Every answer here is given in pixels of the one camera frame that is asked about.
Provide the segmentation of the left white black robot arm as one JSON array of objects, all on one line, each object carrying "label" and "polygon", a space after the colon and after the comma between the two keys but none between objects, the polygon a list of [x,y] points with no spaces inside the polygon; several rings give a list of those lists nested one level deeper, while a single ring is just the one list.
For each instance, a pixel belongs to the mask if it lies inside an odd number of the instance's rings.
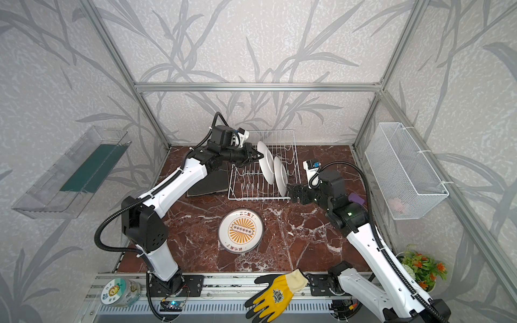
[{"label": "left white black robot arm", "polygon": [[[148,283],[157,283],[168,294],[179,293],[183,274],[168,247],[168,227],[163,219],[181,196],[224,164],[241,167],[259,161],[264,155],[248,141],[249,136],[243,128],[231,128],[222,114],[216,113],[209,133],[189,149],[171,175],[140,197],[127,197],[120,210],[99,225],[95,245],[107,252],[136,253],[148,268]],[[123,235],[133,244],[131,248],[108,246],[101,240],[104,229],[118,217]]]}]

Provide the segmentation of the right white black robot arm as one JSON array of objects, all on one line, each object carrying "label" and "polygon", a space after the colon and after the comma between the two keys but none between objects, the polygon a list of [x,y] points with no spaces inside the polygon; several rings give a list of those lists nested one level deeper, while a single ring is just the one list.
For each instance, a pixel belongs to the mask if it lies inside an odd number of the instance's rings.
[{"label": "right white black robot arm", "polygon": [[403,268],[382,239],[373,212],[350,201],[343,176],[332,171],[329,164],[323,166],[316,160],[303,165],[308,182],[289,186],[290,199],[319,206],[379,282],[375,285],[343,261],[328,271],[330,290],[349,294],[381,322],[448,322],[451,311],[445,301],[432,298]]}]

